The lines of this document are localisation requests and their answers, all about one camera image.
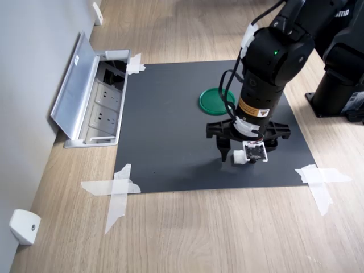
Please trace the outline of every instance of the white tape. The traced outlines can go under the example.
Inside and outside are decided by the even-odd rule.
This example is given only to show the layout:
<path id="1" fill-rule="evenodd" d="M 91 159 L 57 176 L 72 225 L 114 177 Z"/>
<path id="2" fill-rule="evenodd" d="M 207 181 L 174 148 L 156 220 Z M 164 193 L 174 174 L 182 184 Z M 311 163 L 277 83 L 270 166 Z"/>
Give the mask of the white tape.
<path id="1" fill-rule="evenodd" d="M 319 169 L 315 164 L 305 166 L 302 169 L 296 169 L 295 171 L 301 176 L 302 182 L 308 184 L 322 216 L 328 212 L 329 205 L 333 204 L 325 183 L 345 183 L 351 181 L 350 177 L 338 172 L 336 169 Z"/>
<path id="2" fill-rule="evenodd" d="M 95 196 L 104 196 L 104 195 L 111 195 L 111 190 L 113 187 L 113 183 L 115 181 L 121 181 L 120 180 L 101 180 L 101 181 L 88 181 L 88 182 L 81 182 L 81 186 Z M 140 193 L 140 188 L 138 185 L 134 184 L 133 181 L 130 179 L 126 179 L 128 182 L 128 191 L 127 192 L 121 192 L 119 194 L 123 193 Z"/>
<path id="3" fill-rule="evenodd" d="M 252 131 L 258 131 L 260 128 L 260 126 L 251 124 L 247 121 L 244 121 L 243 119 L 240 119 L 239 117 L 236 118 L 234 122 L 234 127 L 238 130 L 239 133 L 252 138 L 258 136 L 258 134 L 253 133 Z"/>
<path id="4" fill-rule="evenodd" d="M 120 217 L 125 215 L 128 193 L 140 193 L 138 185 L 130 179 L 131 164 L 114 174 L 114 180 L 81 182 L 81 186 L 95 196 L 111 195 L 105 234 Z"/>
<path id="5" fill-rule="evenodd" d="M 252 41 L 254 41 L 254 33 L 258 30 L 258 24 L 251 25 L 249 23 L 248 28 L 246 29 L 243 39 L 241 40 L 241 54 L 240 58 L 244 58 L 246 52 L 248 51 L 248 47 Z"/>
<path id="6" fill-rule="evenodd" d="M 129 63 L 126 65 L 126 72 L 131 75 L 133 73 L 138 74 L 139 71 L 146 70 L 144 64 L 140 64 L 140 60 L 142 58 L 142 54 L 136 54 L 134 57 L 130 58 Z"/>

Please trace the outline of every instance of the warning label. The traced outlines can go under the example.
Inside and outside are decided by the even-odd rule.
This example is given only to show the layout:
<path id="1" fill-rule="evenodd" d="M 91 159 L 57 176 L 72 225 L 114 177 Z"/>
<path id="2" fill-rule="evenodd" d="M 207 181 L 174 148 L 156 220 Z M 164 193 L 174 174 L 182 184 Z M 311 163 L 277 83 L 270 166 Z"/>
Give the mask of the warning label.
<path id="1" fill-rule="evenodd" d="M 268 114 L 269 114 L 269 109 L 260 109 L 258 116 L 264 118 L 267 117 Z"/>
<path id="2" fill-rule="evenodd" d="M 252 117 L 267 117 L 269 114 L 269 109 L 257 109 L 251 107 L 250 105 L 246 104 L 243 99 L 239 98 L 239 107 L 243 110 L 246 114 L 251 115 Z"/>

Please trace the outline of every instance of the wooden table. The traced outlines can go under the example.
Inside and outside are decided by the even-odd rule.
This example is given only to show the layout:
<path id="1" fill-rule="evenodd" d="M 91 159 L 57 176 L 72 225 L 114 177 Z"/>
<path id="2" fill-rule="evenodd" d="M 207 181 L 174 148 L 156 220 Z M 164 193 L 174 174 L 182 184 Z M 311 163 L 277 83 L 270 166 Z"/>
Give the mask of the wooden table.
<path id="1" fill-rule="evenodd" d="M 249 21 L 273 2 L 104 0 L 91 42 L 144 63 L 235 59 Z M 104 236 L 110 197 L 80 182 L 111 179 L 117 148 L 64 149 L 59 134 L 31 209 L 42 218 L 36 242 L 19 247 L 12 272 L 363 272 L 364 126 L 314 116 L 304 93 L 323 67 L 314 53 L 285 93 L 318 167 L 353 178 L 328 185 L 325 216 L 308 187 L 141 194 Z"/>

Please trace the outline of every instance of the black cable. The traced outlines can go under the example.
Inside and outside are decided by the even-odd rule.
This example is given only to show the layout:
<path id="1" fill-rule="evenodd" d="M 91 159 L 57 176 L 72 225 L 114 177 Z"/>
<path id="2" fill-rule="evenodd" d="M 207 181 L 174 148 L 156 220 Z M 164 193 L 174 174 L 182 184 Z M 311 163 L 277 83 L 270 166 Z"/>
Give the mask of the black cable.
<path id="1" fill-rule="evenodd" d="M 264 16 L 268 15 L 269 13 L 271 13 L 272 11 L 274 11 L 277 7 L 279 7 L 282 3 L 284 2 L 284 0 L 280 0 L 277 4 L 274 4 L 272 7 L 270 7 L 269 9 L 267 9 L 265 12 L 263 12 L 262 14 L 260 14 L 260 16 L 256 17 L 252 22 L 251 25 L 255 25 L 257 23 L 257 21 L 259 21 L 260 19 L 262 19 Z"/>
<path id="2" fill-rule="evenodd" d="M 222 74 L 221 79 L 220 79 L 220 84 L 219 84 L 219 87 L 218 87 L 218 94 L 219 94 L 220 98 L 222 99 L 222 101 L 225 104 L 225 109 L 226 109 L 227 113 L 229 114 L 229 116 L 233 120 L 235 120 L 235 116 L 236 116 L 235 115 L 235 105 L 232 102 L 229 102 L 228 101 L 228 92 L 229 92 L 229 88 L 231 86 L 231 83 L 233 82 L 234 76 L 237 77 L 239 81 L 242 80 L 242 78 L 240 76 L 236 76 L 237 75 L 238 66 L 239 66 L 239 62 L 240 62 L 240 53 L 241 53 L 241 49 L 239 51 L 239 55 L 238 55 L 237 61 L 235 62 L 234 69 L 233 70 L 227 70 L 227 71 L 225 71 Z M 225 94 L 222 94 L 222 86 L 224 84 L 225 76 L 226 76 L 226 74 L 228 72 L 231 72 L 231 76 L 229 78 L 229 81 L 227 82 L 227 86 L 225 88 Z"/>

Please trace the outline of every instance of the masking tape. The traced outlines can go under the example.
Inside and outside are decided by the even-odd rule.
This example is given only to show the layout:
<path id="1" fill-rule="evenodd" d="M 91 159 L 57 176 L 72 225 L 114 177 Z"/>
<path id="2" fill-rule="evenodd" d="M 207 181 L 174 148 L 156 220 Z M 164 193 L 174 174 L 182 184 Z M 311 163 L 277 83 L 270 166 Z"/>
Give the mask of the masking tape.
<path id="1" fill-rule="evenodd" d="M 114 180 L 81 182 L 81 186 L 94 196 L 111 195 L 105 226 L 105 235 L 120 217 L 125 215 L 128 193 L 140 193 L 130 178 L 131 164 L 114 174 Z"/>
<path id="2" fill-rule="evenodd" d="M 333 204 L 325 183 L 346 183 L 351 181 L 350 177 L 336 169 L 321 169 L 317 168 L 315 164 L 305 166 L 302 169 L 296 169 L 295 171 L 301 176 L 302 182 L 308 184 L 322 216 L 328 212 L 329 205 Z"/>
<path id="3" fill-rule="evenodd" d="M 139 71 L 146 70 L 146 67 L 144 64 L 140 63 L 140 60 L 142 58 L 142 54 L 136 54 L 134 57 L 131 57 L 129 60 L 129 63 L 126 65 L 126 72 L 131 75 L 133 73 L 138 74 Z"/>

